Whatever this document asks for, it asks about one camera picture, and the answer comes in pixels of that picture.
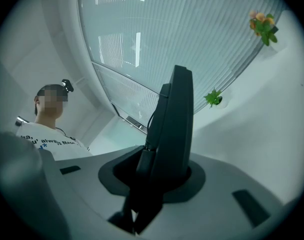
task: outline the green leaf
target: green leaf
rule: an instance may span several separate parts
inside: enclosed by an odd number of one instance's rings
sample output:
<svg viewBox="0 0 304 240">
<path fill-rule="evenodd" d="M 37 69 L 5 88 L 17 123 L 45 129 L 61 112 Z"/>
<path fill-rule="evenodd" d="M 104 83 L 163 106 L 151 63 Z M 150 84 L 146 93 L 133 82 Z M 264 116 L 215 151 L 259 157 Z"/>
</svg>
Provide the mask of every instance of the green leaf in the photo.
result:
<svg viewBox="0 0 304 240">
<path fill-rule="evenodd" d="M 269 13 L 268 15 L 266 15 L 266 17 L 267 17 L 267 18 L 271 18 L 271 19 L 273 19 L 273 18 L 274 18 L 274 17 L 273 17 L 273 15 L 272 15 L 272 14 L 270 14 L 270 13 Z"/>
<path fill-rule="evenodd" d="M 215 89 L 211 92 L 208 93 L 205 97 L 206 101 L 208 104 L 211 105 L 211 107 L 213 105 L 217 105 L 219 104 L 219 95 L 222 93 L 221 90 L 216 91 Z"/>
<path fill-rule="evenodd" d="M 277 42 L 277 38 L 272 32 L 268 34 L 268 38 L 270 38 L 273 43 Z"/>
<path fill-rule="evenodd" d="M 262 33 L 262 42 L 263 44 L 265 44 L 266 46 L 269 46 L 269 41 L 268 41 L 268 37 L 266 33 Z"/>
<path fill-rule="evenodd" d="M 270 22 L 268 22 L 267 20 L 263 22 L 263 28 L 264 28 L 264 32 L 269 32 L 271 30 L 270 27 Z"/>
<path fill-rule="evenodd" d="M 264 31 L 263 24 L 262 24 L 259 20 L 257 20 L 257 21 L 255 22 L 255 29 L 256 29 L 259 33 L 262 32 L 262 31 Z"/>
</svg>

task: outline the person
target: person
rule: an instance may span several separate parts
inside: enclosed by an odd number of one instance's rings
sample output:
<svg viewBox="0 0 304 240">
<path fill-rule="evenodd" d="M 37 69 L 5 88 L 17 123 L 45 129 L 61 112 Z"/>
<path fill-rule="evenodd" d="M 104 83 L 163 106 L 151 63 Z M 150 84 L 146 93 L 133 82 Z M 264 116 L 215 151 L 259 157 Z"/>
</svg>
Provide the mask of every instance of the person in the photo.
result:
<svg viewBox="0 0 304 240">
<path fill-rule="evenodd" d="M 64 86 L 42 87 L 34 98 L 35 122 L 22 122 L 16 135 L 31 141 L 38 149 L 49 150 L 56 161 L 91 156 L 79 140 L 56 130 L 56 120 L 63 114 L 67 101 Z"/>
</svg>

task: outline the black slot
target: black slot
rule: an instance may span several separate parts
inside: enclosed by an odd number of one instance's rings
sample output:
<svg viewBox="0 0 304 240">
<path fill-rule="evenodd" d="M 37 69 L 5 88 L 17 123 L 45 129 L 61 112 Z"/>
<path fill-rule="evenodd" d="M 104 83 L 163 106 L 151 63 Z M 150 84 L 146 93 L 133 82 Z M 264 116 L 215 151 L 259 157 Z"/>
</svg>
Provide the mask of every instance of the black slot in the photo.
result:
<svg viewBox="0 0 304 240">
<path fill-rule="evenodd" d="M 233 192 L 232 195 L 241 206 L 253 228 L 260 225 L 270 217 L 270 214 L 247 190 L 238 190 Z"/>
<path fill-rule="evenodd" d="M 77 165 L 66 167 L 66 168 L 61 168 L 60 169 L 62 175 L 64 175 L 64 174 L 70 174 L 70 173 L 76 172 L 78 170 L 80 170 L 80 168 Z"/>
</svg>

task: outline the small plant pot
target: small plant pot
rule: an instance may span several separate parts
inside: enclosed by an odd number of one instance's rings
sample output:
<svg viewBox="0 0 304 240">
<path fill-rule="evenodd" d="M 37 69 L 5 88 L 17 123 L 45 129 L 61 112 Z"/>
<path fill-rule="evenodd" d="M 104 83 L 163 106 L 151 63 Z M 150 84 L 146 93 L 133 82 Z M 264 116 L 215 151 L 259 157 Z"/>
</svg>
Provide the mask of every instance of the small plant pot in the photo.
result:
<svg viewBox="0 0 304 240">
<path fill-rule="evenodd" d="M 270 46 L 275 50 L 276 52 L 279 52 L 283 50 L 286 47 L 286 38 L 282 36 L 282 30 L 277 28 L 277 31 L 274 33 L 274 35 L 277 38 L 277 42 L 272 42 L 270 40 Z"/>
<path fill-rule="evenodd" d="M 220 101 L 220 103 L 215 106 L 217 109 L 220 110 L 220 109 L 223 109 L 223 108 L 225 108 L 227 106 L 227 100 L 225 98 L 223 98 L 223 97 L 220 96 L 218 98 L 218 100 Z"/>
</svg>

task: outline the white base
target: white base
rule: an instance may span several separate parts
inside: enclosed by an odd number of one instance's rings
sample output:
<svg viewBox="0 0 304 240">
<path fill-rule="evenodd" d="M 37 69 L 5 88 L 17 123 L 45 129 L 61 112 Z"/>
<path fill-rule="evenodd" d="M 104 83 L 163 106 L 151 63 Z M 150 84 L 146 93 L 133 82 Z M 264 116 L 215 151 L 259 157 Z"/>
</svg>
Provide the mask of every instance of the white base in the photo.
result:
<svg viewBox="0 0 304 240">
<path fill-rule="evenodd" d="M 225 108 L 227 106 L 227 104 L 228 104 L 227 100 L 225 98 L 223 98 L 222 101 L 220 102 L 220 104 L 216 105 L 215 107 L 220 110 L 220 109 Z"/>
</svg>

